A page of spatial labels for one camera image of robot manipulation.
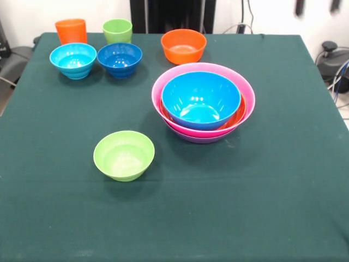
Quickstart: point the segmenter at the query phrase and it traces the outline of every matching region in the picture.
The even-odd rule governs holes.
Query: purple bowl
[[[184,135],[184,134],[178,132],[177,130],[175,130],[174,128],[172,128],[166,121],[165,121],[165,123],[180,138],[182,138],[182,139],[184,139],[186,141],[192,142],[192,143],[196,143],[196,144],[210,144],[210,143],[217,142],[217,141],[221,140],[222,138],[226,137],[227,135],[229,135],[233,130],[236,129],[236,127],[235,127],[231,131],[229,131],[228,133],[226,133],[224,135],[216,136],[214,138],[195,138],[193,136]]]

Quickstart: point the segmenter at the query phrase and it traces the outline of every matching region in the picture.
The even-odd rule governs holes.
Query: orange cup
[[[195,30],[176,29],[161,38],[166,58],[174,64],[197,62],[206,46],[206,37]]]
[[[86,23],[84,19],[66,19],[55,23],[62,45],[69,43],[87,44]]]

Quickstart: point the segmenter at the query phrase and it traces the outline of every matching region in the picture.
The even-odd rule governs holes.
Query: bowl rim
[[[220,75],[220,74],[216,74],[216,73],[212,73],[212,72],[205,72],[205,71],[195,71],[195,72],[187,72],[187,73],[183,73],[183,74],[180,74],[180,75],[177,75],[176,77],[172,78],[169,82],[167,82],[167,84],[165,85],[165,87],[163,88],[163,90],[161,91],[161,101],[163,103],[163,106],[165,107],[165,109],[167,110],[167,112],[172,115],[172,118],[173,118],[173,112],[171,112],[168,107],[166,106],[166,104],[164,103],[164,91],[165,91],[165,88],[166,86],[171,82],[173,81],[174,79],[178,78],[178,77],[181,77],[183,75],[187,75],[187,74],[196,74],[196,73],[206,73],[206,74],[210,74],[210,75],[217,75],[218,77],[220,78],[223,78],[225,80],[227,80],[228,82],[230,82],[232,84],[232,86],[234,87],[234,89],[237,91],[238,93],[238,96],[239,96],[239,101],[237,103],[237,106],[234,108],[234,110],[232,110],[232,112],[230,112],[227,116],[223,117],[223,118],[220,118],[218,119],[217,121],[211,121],[211,122],[200,122],[200,123],[197,123],[197,122],[192,122],[192,121],[188,121],[188,120],[185,120],[184,118],[180,117],[180,116],[175,116],[176,118],[180,119],[181,121],[183,122],[186,122],[186,123],[190,123],[190,124],[196,124],[198,126],[203,126],[203,125],[209,125],[209,124],[215,124],[217,122],[222,122],[222,121],[225,121],[225,120],[229,120],[235,113],[236,111],[239,109],[239,106],[241,104],[241,93],[240,93],[240,90],[238,89],[237,85],[235,85],[235,83],[233,81],[231,81],[230,79]]]
[[[107,65],[107,64],[105,64],[105,63],[102,63],[102,62],[99,60],[99,53],[101,52],[102,49],[107,48],[107,47],[112,46],[112,45],[120,45],[120,44],[129,45],[129,46],[135,47],[136,49],[139,49],[139,50],[141,51],[141,56],[140,56],[140,58],[139,58],[136,62],[134,62],[133,64],[130,64],[130,65],[126,66],[126,67],[110,67],[109,65]],[[137,45],[135,45],[135,44],[132,44],[132,43],[120,42],[120,43],[108,44],[108,45],[103,46],[103,47],[102,47],[100,50],[98,50],[98,52],[97,52],[97,61],[98,61],[103,67],[105,67],[105,68],[110,68],[110,69],[122,69],[122,68],[125,69],[125,68],[128,68],[128,67],[132,67],[132,66],[134,66],[135,64],[138,64],[138,63],[140,62],[140,60],[142,60],[142,58],[143,58],[143,51],[142,51],[142,49],[141,49],[139,46],[137,46]]]
[[[178,68],[178,67],[189,67],[189,68],[192,67],[192,66],[197,66],[197,67],[198,67],[198,66],[200,66],[201,64],[205,64],[205,65],[207,65],[207,66],[214,66],[214,67],[216,67],[216,68],[222,68],[222,69],[225,69],[225,70],[232,71],[232,72],[236,73],[237,75],[239,75],[241,78],[243,78],[243,79],[247,82],[247,84],[249,85],[250,90],[251,90],[251,92],[252,92],[252,94],[253,94],[253,96],[252,96],[252,108],[251,108],[251,111],[250,111],[249,114],[246,114],[246,113],[245,113],[245,116],[243,117],[243,119],[242,119],[239,123],[237,123],[237,124],[235,124],[235,125],[233,125],[233,126],[231,126],[231,127],[224,128],[224,129],[220,129],[220,130],[196,130],[196,129],[191,129],[191,128],[183,127],[183,126],[177,124],[177,123],[174,122],[174,121],[168,120],[168,119],[163,115],[163,113],[160,111],[160,109],[156,106],[157,101],[156,101],[156,99],[155,99],[155,90],[154,90],[154,87],[155,87],[155,85],[158,84],[158,82],[160,81],[159,79],[160,79],[163,75],[167,74],[170,70],[176,70],[176,68]],[[224,67],[223,65],[220,65],[220,64],[205,63],[205,62],[195,62],[195,63],[181,64],[181,65],[178,65],[178,66],[176,66],[176,67],[172,67],[172,68],[168,69],[167,71],[163,72],[163,73],[156,79],[155,83],[153,84],[153,87],[152,87],[152,102],[153,102],[153,106],[155,107],[155,109],[156,109],[156,111],[158,112],[158,114],[163,118],[164,121],[166,121],[166,122],[169,123],[170,125],[173,125],[173,126],[175,126],[175,127],[178,127],[178,128],[180,128],[180,129],[184,129],[184,130],[186,130],[186,131],[188,131],[188,132],[201,133],[201,134],[205,134],[205,135],[214,135],[214,134],[216,134],[216,133],[229,132],[231,129],[233,129],[233,128],[235,128],[235,127],[238,127],[238,126],[241,125],[243,122],[245,122],[245,121],[251,116],[251,114],[252,114],[253,111],[254,111],[254,108],[255,108],[255,105],[256,105],[256,96],[255,96],[255,92],[254,92],[254,90],[253,90],[251,84],[248,82],[248,80],[247,80],[246,78],[244,78],[244,77],[243,77],[241,74],[239,74],[238,72],[234,71],[233,69],[228,68],[228,67]]]
[[[166,50],[168,50],[169,52],[174,52],[174,51],[170,50],[170,48],[168,48],[168,47],[164,44],[164,37],[165,37],[165,36],[168,36],[169,34],[171,34],[171,33],[173,33],[173,32],[176,32],[176,31],[188,31],[188,32],[191,32],[191,33],[195,33],[195,34],[199,35],[201,38],[203,38],[204,41],[205,41],[204,45],[203,45],[201,48],[196,49],[196,50],[194,50],[194,51],[186,52],[186,53],[185,53],[186,55],[191,54],[191,53],[197,53],[197,52],[200,52],[200,51],[202,51],[202,50],[205,49],[205,47],[206,47],[206,45],[207,45],[207,39],[206,39],[206,37],[205,37],[202,33],[198,32],[198,31],[196,31],[196,30],[187,29],[187,28],[174,29],[174,30],[170,30],[170,31],[166,32],[166,33],[161,37],[161,45],[163,46],[163,49],[166,49]]]
[[[60,49],[60,48],[65,47],[65,46],[68,46],[68,45],[77,45],[77,44],[78,44],[78,45],[84,45],[84,46],[87,46],[87,47],[91,47],[91,48],[92,48],[92,50],[94,51],[94,54],[93,54],[93,58],[91,59],[90,62],[88,62],[87,64],[85,64],[85,65],[83,65],[83,66],[81,66],[81,67],[74,67],[74,68],[62,67],[61,65],[58,65],[57,63],[53,62],[53,60],[52,60],[52,54],[53,54],[53,52],[55,52],[56,50],[58,50],[58,49]],[[97,58],[97,50],[96,50],[96,48],[94,48],[92,45],[85,44],[85,43],[79,43],[79,42],[74,42],[74,43],[68,43],[68,44],[60,45],[59,47],[53,49],[52,52],[50,53],[50,62],[51,62],[51,64],[53,64],[55,67],[61,68],[61,69],[83,68],[83,67],[86,67],[86,66],[92,64],[92,63],[96,60],[96,58]]]
[[[137,173],[135,174],[131,174],[129,176],[113,176],[113,175],[110,175],[110,174],[107,174],[99,164],[97,164],[97,161],[96,161],[96,158],[95,158],[95,154],[96,154],[96,150],[98,148],[98,146],[100,145],[100,143],[105,140],[106,138],[108,138],[109,136],[113,136],[115,134],[119,134],[119,133],[134,133],[134,134],[137,134],[137,135],[141,135],[143,136],[144,138],[146,138],[146,140],[148,140],[149,144],[151,145],[151,148],[152,148],[152,154],[151,154],[151,158],[149,160],[149,163],[147,162],[147,164],[145,165],[146,167],[140,171],[138,171]],[[155,157],[155,147],[154,147],[154,144],[152,142],[152,140],[144,135],[143,133],[141,132],[137,132],[137,131],[133,131],[133,130],[121,130],[121,131],[117,131],[117,132],[113,132],[109,135],[106,135],[105,137],[103,137],[96,145],[96,147],[94,148],[93,150],[93,162],[94,162],[94,165],[98,168],[99,171],[101,171],[104,175],[106,176],[109,176],[109,177],[116,177],[116,178],[122,178],[122,179],[128,179],[128,178],[131,178],[131,177],[134,177],[136,176],[137,174],[139,174],[140,172],[144,172],[149,166],[150,164],[152,163],[152,161],[154,160],[154,157]]]

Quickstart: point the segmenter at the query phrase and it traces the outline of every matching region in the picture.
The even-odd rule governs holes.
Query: dark blue bowl
[[[209,72],[179,75],[166,84],[161,96],[175,122],[196,130],[214,130],[225,124],[241,103],[237,86]]]
[[[97,60],[114,78],[128,78],[136,71],[142,56],[142,50],[134,44],[115,43],[102,47]]]

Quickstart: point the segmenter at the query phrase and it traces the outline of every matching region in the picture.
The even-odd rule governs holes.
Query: orange bowl
[[[195,30],[176,29],[161,37],[166,58],[174,64],[197,62],[206,46],[206,37]]]
[[[235,112],[235,114],[231,118],[229,118],[228,122],[226,122],[223,126],[221,126],[220,128],[218,128],[216,130],[225,129],[225,128],[234,126],[235,124],[239,123],[246,113],[246,108],[247,108],[247,106],[246,106],[245,98],[241,94],[241,103],[240,103],[238,110]],[[167,119],[173,121],[172,117],[165,109],[162,100],[160,101],[160,110]]]

